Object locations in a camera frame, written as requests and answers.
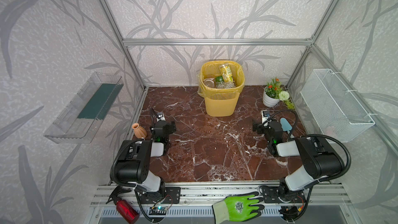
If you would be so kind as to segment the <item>green plastic bottle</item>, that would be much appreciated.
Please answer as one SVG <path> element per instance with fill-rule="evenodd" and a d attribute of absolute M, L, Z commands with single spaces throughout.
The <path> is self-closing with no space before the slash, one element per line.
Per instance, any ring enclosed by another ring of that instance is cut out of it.
<path fill-rule="evenodd" d="M 222 76 L 218 76 L 218 77 L 215 78 L 215 82 L 216 82 L 217 84 L 218 84 L 218 83 L 223 83 L 223 82 L 224 82 L 224 79 L 223 79 Z"/>

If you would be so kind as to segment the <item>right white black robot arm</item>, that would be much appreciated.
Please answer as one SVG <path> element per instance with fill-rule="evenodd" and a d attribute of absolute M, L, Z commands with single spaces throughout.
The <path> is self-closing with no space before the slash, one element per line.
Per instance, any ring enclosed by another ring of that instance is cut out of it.
<path fill-rule="evenodd" d="M 252 129 L 262 134 L 271 155 L 300 157 L 302 166 L 282 178 L 278 186 L 262 185 L 259 188 L 265 203 L 294 203 L 304 200 L 304 191 L 324 181 L 346 174 L 352 158 L 339 140 L 324 134 L 308 134 L 295 138 L 294 125 L 281 118 L 276 120 L 269 111 L 261 111 L 261 122 L 253 122 Z"/>

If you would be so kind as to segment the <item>clear bottle blue cap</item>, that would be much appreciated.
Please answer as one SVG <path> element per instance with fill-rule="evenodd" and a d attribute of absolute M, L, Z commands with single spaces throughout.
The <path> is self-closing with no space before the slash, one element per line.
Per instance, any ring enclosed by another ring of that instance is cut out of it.
<path fill-rule="evenodd" d="M 235 87 L 233 82 L 216 82 L 217 89 L 233 89 Z"/>

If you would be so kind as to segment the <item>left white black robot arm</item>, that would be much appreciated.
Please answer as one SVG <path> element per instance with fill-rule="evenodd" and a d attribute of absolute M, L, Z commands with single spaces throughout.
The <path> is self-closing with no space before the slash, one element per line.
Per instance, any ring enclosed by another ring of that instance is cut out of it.
<path fill-rule="evenodd" d="M 150 116 L 151 138 L 123 141 L 110 169 L 110 179 L 119 186 L 133 188 L 140 196 L 158 201 L 166 197 L 166 187 L 164 180 L 150 171 L 150 159 L 166 155 L 170 135 L 177 129 L 174 121 L 166 121 L 163 112 L 151 108 Z"/>

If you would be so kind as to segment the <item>yellow label tea bottle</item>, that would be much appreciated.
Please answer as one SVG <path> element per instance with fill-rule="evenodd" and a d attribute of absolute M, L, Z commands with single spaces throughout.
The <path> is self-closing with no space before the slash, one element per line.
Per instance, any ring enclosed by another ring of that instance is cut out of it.
<path fill-rule="evenodd" d="M 223 81 L 225 83 L 234 83 L 234 78 L 229 63 L 224 63 L 220 65 L 219 68 L 222 73 Z"/>

